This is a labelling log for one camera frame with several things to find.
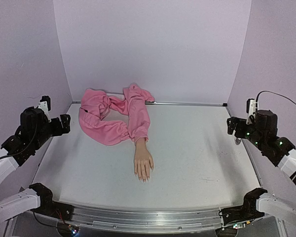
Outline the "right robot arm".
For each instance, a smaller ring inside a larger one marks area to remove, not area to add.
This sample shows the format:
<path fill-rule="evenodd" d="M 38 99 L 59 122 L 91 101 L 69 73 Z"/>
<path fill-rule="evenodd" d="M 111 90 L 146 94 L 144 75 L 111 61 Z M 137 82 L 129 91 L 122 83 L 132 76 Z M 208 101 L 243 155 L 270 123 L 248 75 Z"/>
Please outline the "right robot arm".
<path fill-rule="evenodd" d="M 252 143 L 296 185 L 296 147 L 286 137 L 277 135 L 277 121 L 278 117 L 272 111 L 257 110 L 249 119 L 228 118 L 227 132 Z M 263 188 L 246 193 L 242 205 L 225 208 L 221 214 L 226 225 L 255 220 L 269 214 L 296 227 L 296 204 L 275 197 Z"/>

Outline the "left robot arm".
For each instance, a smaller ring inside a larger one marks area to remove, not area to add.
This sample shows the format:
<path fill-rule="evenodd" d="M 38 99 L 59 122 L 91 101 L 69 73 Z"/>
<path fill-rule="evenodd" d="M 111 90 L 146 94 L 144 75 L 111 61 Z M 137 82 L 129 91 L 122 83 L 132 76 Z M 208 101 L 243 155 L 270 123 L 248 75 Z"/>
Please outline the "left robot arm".
<path fill-rule="evenodd" d="M 0 148 L 0 184 L 31 156 L 36 154 L 51 137 L 70 132 L 71 117 L 62 114 L 49 118 L 48 109 L 26 108 L 20 115 L 20 125 L 14 135 Z M 0 201 L 0 224 L 28 210 L 47 216 L 61 216 L 59 204 L 45 185 L 35 183 L 24 191 Z"/>

